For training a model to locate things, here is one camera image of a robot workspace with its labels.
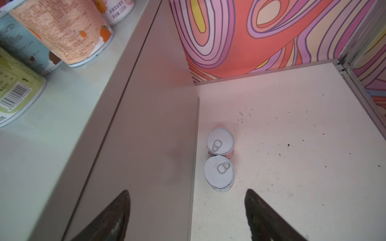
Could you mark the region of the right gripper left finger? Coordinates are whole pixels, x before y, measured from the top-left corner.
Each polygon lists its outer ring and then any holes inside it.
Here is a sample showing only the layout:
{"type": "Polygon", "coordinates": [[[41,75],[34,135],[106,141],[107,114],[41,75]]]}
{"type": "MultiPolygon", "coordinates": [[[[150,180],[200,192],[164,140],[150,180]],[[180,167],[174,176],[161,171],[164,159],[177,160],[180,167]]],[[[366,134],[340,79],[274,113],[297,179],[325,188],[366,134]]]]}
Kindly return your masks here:
{"type": "Polygon", "coordinates": [[[123,241],[131,211],[129,191],[122,191],[74,241],[123,241]]]}

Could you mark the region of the blue white labelled can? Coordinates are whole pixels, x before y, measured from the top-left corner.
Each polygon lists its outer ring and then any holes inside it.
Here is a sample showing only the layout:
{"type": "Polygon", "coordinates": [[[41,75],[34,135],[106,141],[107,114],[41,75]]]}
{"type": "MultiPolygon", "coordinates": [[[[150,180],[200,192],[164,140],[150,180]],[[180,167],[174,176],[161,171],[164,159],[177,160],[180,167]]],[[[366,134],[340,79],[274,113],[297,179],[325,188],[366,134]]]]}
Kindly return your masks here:
{"type": "Polygon", "coordinates": [[[63,63],[9,13],[1,12],[1,47],[42,76],[63,63]]]}

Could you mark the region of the pink labelled can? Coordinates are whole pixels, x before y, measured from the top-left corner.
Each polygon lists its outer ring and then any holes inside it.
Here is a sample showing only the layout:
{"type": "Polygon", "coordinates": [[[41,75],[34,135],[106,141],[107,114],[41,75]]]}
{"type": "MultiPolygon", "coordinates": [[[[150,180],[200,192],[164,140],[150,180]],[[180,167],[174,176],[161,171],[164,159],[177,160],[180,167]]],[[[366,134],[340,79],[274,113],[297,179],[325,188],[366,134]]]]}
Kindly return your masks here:
{"type": "Polygon", "coordinates": [[[133,0],[92,0],[92,2],[110,26],[120,22],[135,7],[133,0]]]}

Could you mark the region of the peach labelled can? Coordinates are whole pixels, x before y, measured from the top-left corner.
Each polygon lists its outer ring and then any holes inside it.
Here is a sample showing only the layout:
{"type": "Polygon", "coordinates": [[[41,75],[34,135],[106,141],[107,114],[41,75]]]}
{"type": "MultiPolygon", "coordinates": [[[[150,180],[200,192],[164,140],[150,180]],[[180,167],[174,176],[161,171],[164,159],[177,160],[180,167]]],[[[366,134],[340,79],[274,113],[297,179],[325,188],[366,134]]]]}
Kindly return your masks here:
{"type": "Polygon", "coordinates": [[[114,37],[92,1],[11,1],[3,9],[70,67],[91,61],[114,37]]]}

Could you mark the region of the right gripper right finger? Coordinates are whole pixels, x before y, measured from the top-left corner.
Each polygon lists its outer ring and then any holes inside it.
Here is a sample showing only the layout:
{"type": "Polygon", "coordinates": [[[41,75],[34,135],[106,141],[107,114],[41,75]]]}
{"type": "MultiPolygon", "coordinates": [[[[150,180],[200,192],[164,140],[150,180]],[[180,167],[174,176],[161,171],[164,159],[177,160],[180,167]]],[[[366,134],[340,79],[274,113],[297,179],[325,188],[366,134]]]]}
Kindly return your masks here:
{"type": "Polygon", "coordinates": [[[253,241],[304,241],[254,190],[246,191],[244,205],[253,241]]]}

